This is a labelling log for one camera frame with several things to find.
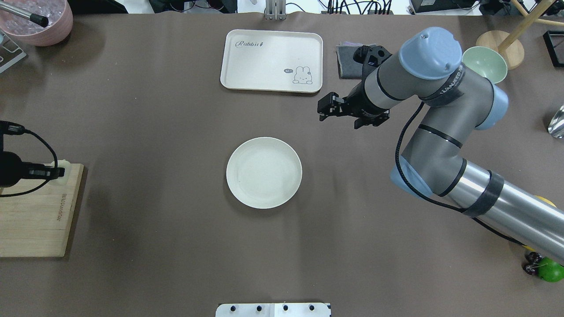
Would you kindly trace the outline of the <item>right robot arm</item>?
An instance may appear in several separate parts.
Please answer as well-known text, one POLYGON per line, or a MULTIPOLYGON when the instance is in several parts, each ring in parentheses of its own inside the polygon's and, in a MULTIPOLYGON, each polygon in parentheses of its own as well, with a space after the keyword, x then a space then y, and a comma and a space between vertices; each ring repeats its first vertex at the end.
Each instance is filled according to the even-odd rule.
POLYGON ((334 92, 318 101, 319 120, 355 117, 354 128, 379 126, 389 111, 417 96, 429 106, 400 152, 397 143, 391 180, 407 193, 447 208, 491 232, 563 263, 563 211, 507 182, 498 173, 460 155, 474 130, 492 128, 509 107, 506 93, 462 62, 454 35, 441 27, 421 30, 396 54, 372 45, 359 48, 363 77, 344 98, 334 92))

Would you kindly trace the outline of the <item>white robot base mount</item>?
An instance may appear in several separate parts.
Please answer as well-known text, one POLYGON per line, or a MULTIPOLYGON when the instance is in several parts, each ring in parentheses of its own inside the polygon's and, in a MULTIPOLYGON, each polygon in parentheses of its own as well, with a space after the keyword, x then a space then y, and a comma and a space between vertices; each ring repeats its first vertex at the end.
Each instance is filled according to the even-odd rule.
POLYGON ((216 317, 331 317, 330 304, 322 302, 224 303, 216 317))

